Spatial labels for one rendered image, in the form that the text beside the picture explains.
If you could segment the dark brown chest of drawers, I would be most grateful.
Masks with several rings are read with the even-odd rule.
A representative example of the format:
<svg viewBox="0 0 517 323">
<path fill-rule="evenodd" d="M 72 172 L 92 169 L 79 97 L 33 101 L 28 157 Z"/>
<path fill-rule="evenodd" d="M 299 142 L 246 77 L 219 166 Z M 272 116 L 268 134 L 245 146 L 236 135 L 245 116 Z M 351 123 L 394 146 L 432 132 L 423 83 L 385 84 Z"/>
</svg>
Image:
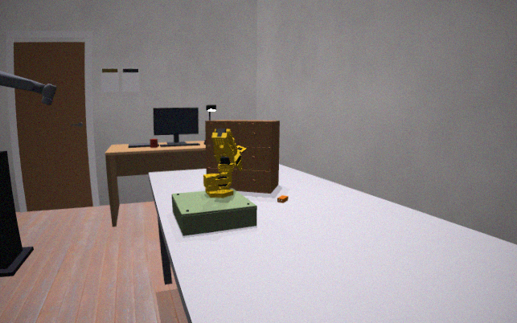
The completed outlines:
<svg viewBox="0 0 517 323">
<path fill-rule="evenodd" d="M 233 169 L 237 170 L 237 190 L 236 191 L 244 191 L 244 192 L 255 192 L 255 193 L 266 193 L 271 194 L 279 183 L 279 139 L 280 139 L 280 121 L 274 122 L 257 122 L 257 121 L 205 121 L 205 137 L 206 137 L 206 174 L 208 167 L 217 167 L 217 166 L 208 166 L 207 165 L 207 146 L 213 145 L 207 143 L 207 123 L 213 122 L 236 122 L 236 146 L 239 145 L 239 136 L 238 136 L 238 123 L 245 122 L 256 122 L 256 123 L 270 123 L 270 145 L 239 145 L 239 146 L 263 146 L 270 147 L 270 178 L 269 178 L 269 192 L 261 192 L 261 191 L 250 191 L 250 190 L 239 190 L 239 169 L 238 167 L 234 167 Z"/>
</svg>

